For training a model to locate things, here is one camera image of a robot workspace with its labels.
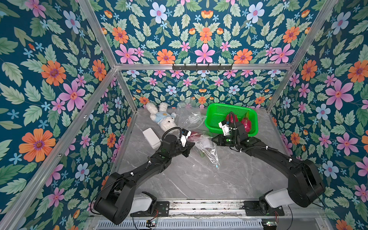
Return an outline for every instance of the aluminum frame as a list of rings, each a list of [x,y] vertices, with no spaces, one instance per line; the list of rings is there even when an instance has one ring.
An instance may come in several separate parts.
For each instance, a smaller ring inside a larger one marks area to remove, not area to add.
[[[91,114],[91,111],[101,99],[102,94],[105,92],[105,89],[113,80],[115,74],[115,69],[112,69],[107,73],[103,81],[99,84],[92,96],[89,98],[89,100],[83,106],[76,118],[70,124],[69,128],[56,143],[55,147],[50,152],[48,157],[46,157],[41,166],[38,168],[35,175],[27,183],[26,187],[23,189],[22,193],[19,195],[19,198],[16,200],[14,205],[2,218],[2,220],[0,221],[0,229],[14,230],[17,227],[20,219],[23,218],[28,208],[36,199],[40,190],[44,187],[46,180],[53,173],[55,167],[61,160],[61,157],[63,156],[69,145],[72,143],[74,137],[78,134],[79,130],[82,128],[86,117]]]
[[[326,0],[322,6],[322,9],[318,13],[316,19],[314,20],[311,30],[309,31],[308,35],[305,37],[302,45],[298,49],[296,55],[292,61],[292,68],[285,74],[284,78],[281,80],[278,88],[276,89],[275,93],[272,96],[270,103],[267,105],[266,110],[270,113],[272,108],[275,106],[276,101],[281,96],[282,92],[284,91],[285,87],[287,86],[290,78],[295,73],[298,65],[303,60],[307,50],[311,46],[312,42],[317,36],[317,33],[322,28],[323,24],[325,23],[328,15],[331,13],[334,6],[338,3],[339,0]]]

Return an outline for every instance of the floral wallpaper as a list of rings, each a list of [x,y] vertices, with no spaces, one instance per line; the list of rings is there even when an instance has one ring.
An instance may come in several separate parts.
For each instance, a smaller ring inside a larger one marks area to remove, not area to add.
[[[3,218],[110,67],[76,1],[2,1],[0,28]],[[82,229],[129,114],[114,79],[18,229]]]
[[[91,1],[120,63],[287,63],[324,1]],[[309,54],[314,54],[310,47]]]
[[[366,0],[340,0],[272,111],[289,152],[316,164],[338,230],[368,227],[367,17]]]

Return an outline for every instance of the orange flower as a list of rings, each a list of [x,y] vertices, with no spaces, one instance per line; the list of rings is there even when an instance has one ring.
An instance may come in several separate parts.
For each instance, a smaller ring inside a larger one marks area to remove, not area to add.
[[[202,15],[203,18],[212,18],[213,11],[212,10],[209,10],[209,11],[204,10],[204,11],[201,12],[201,15]]]
[[[218,34],[218,35],[221,35],[221,34],[223,34],[224,33],[224,30],[222,29],[222,28],[217,28],[217,30],[216,30],[216,33]]]
[[[191,29],[189,30],[189,33],[190,33],[191,35],[195,34],[195,29],[194,29],[194,28],[191,28]]]
[[[107,181],[108,178],[109,178],[109,176],[105,176],[105,179],[103,179],[102,184],[101,184],[102,185],[101,190],[105,186],[106,181]]]
[[[293,132],[290,138],[291,142],[295,145],[300,143],[300,136],[298,133]]]
[[[46,82],[50,85],[54,84],[54,86],[60,85],[60,83],[64,82],[64,79],[67,78],[65,74],[64,67],[60,66],[60,63],[55,61],[48,61],[48,65],[43,65],[41,69],[43,72],[41,72],[42,77],[46,78]]]
[[[46,130],[43,133],[43,129],[36,128],[33,130],[33,134],[28,132],[22,140],[26,143],[19,145],[19,153],[27,153],[23,158],[31,162],[36,158],[36,162],[45,160],[45,155],[48,156],[52,150],[51,146],[55,146],[55,138],[51,138],[52,133]]]
[[[108,10],[105,10],[105,15],[108,17],[108,18],[112,18],[113,17],[113,13],[111,13],[110,11]]]
[[[129,37],[127,32],[125,30],[121,30],[120,27],[113,29],[113,36],[115,36],[115,40],[121,44],[128,43]]]
[[[206,98],[205,97],[200,97],[199,99],[198,99],[198,102],[199,103],[201,103],[202,105],[204,104],[204,103],[206,103]]]
[[[149,102],[149,100],[146,97],[141,97],[141,98],[139,98],[139,102],[141,102],[142,104],[146,105]]]
[[[250,60],[252,60],[253,56],[252,51],[248,51],[248,49],[243,49],[243,51],[239,50],[234,56],[235,64],[248,64]]]
[[[362,143],[367,144],[364,146],[364,149],[368,152],[368,136],[362,136]]]
[[[353,230],[353,228],[350,225],[347,225],[345,220],[337,220],[336,228],[338,230]]]
[[[365,77],[368,77],[368,60],[363,60],[363,62],[357,61],[354,66],[350,67],[349,74],[347,78],[351,79],[352,82],[362,82]]]
[[[115,133],[110,133],[109,138],[107,139],[107,146],[109,148],[112,148],[116,141],[116,135]]]
[[[95,72],[95,77],[98,78],[99,81],[102,81],[106,75],[105,64],[101,62],[101,60],[93,61],[92,70]]]
[[[211,41],[212,32],[208,27],[203,28],[202,32],[200,32],[199,35],[201,36],[200,39],[201,41],[203,41],[203,43]]]
[[[34,45],[32,45],[31,43],[29,43],[29,44],[28,44],[28,46],[29,46],[29,48],[30,48],[31,50],[36,51],[36,49],[35,49]]]
[[[282,37],[284,39],[284,43],[291,43],[294,41],[299,35],[299,27],[295,28],[295,26],[291,27],[285,32],[285,35]]]
[[[275,124],[275,126],[277,127],[277,120],[276,120],[276,118],[272,117],[272,121]]]
[[[317,62],[315,60],[309,60],[307,63],[304,64],[303,69],[301,71],[302,79],[305,81],[309,81],[311,78],[314,78],[315,71],[317,71]]]
[[[266,100],[266,98],[261,96],[259,98],[256,98],[255,103],[260,105],[260,104],[264,103],[265,100]]]
[[[77,211],[75,211],[74,212],[74,214],[73,214],[73,218],[74,219],[76,219],[76,218],[78,218],[79,217],[79,213],[81,212],[81,210],[80,209],[78,209]]]
[[[310,10],[304,10],[303,13],[301,13],[301,17],[305,18],[306,16],[308,16]]]
[[[129,125],[130,125],[130,122],[132,121],[132,117],[129,117],[128,118],[128,122],[127,122],[127,126],[129,127]]]
[[[160,64],[174,64],[175,56],[173,56],[171,50],[163,49],[158,51],[157,55],[157,60],[160,61]]]

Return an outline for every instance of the cable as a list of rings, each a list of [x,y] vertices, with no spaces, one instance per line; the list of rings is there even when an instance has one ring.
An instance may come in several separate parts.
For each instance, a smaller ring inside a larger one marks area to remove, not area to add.
[[[291,213],[291,223],[290,223],[290,226],[289,226],[286,230],[289,230],[289,229],[291,228],[291,225],[293,224],[293,219],[294,219],[294,217],[293,217],[293,212],[291,211],[290,206],[288,206],[288,207],[289,207],[289,209],[290,209],[290,213]]]

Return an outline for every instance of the metal base plate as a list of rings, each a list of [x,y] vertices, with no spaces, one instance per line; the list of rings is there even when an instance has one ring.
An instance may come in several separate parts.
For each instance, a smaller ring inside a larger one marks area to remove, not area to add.
[[[276,212],[279,216],[284,216],[284,210],[280,206],[278,208],[274,208],[268,211],[268,213],[261,213],[258,210],[259,201],[244,201],[244,209],[247,216],[275,216]]]
[[[169,216],[169,209],[170,209],[170,202],[169,201],[158,201],[156,203],[156,208],[159,210],[157,217],[161,216]],[[155,217],[156,211],[153,212],[151,215],[150,213],[146,212],[135,212],[130,214],[131,217]]]

